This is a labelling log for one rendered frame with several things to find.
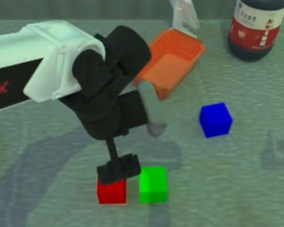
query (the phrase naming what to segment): green cube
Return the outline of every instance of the green cube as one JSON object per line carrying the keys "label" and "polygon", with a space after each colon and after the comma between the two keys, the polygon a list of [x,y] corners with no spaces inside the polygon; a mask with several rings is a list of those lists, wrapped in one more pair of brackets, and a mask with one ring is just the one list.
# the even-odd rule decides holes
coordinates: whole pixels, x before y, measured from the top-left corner
{"label": "green cube", "polygon": [[146,166],[141,169],[139,175],[140,203],[166,202],[168,197],[167,168]]}

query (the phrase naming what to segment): red cube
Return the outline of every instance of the red cube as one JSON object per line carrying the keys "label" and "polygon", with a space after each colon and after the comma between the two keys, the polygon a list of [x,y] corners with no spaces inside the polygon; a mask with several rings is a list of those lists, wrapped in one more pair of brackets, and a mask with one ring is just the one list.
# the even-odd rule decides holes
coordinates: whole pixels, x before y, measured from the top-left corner
{"label": "red cube", "polygon": [[97,197],[99,204],[125,204],[126,180],[103,185],[97,180]]}

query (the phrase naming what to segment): bottle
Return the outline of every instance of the bottle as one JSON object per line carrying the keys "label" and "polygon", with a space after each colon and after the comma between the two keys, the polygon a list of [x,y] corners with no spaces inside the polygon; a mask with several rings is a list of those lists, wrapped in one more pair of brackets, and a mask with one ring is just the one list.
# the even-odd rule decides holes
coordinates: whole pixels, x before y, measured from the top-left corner
{"label": "bottle", "polygon": [[273,48],[284,18],[284,0],[237,0],[228,35],[231,52],[257,61]]}

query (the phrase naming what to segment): blue cube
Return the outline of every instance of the blue cube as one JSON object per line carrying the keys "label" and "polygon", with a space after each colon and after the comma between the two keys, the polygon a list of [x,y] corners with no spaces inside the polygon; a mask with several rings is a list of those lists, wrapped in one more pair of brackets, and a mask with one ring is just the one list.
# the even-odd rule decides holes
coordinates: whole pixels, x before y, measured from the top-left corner
{"label": "blue cube", "polygon": [[232,117],[225,103],[206,105],[201,108],[199,122],[206,138],[228,134]]}

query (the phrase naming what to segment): cube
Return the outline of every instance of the cube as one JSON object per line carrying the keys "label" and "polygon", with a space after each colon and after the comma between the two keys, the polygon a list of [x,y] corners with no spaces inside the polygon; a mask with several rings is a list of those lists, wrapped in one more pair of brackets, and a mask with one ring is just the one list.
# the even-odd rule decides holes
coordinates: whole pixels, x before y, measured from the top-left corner
{"label": "cube", "polygon": [[126,180],[103,185],[97,180],[97,197],[99,204],[125,204]]}
{"label": "cube", "polygon": [[206,138],[228,134],[232,117],[225,103],[206,105],[201,108],[199,122]]}
{"label": "cube", "polygon": [[140,203],[163,203],[168,199],[167,168],[162,166],[141,167],[139,175]]}

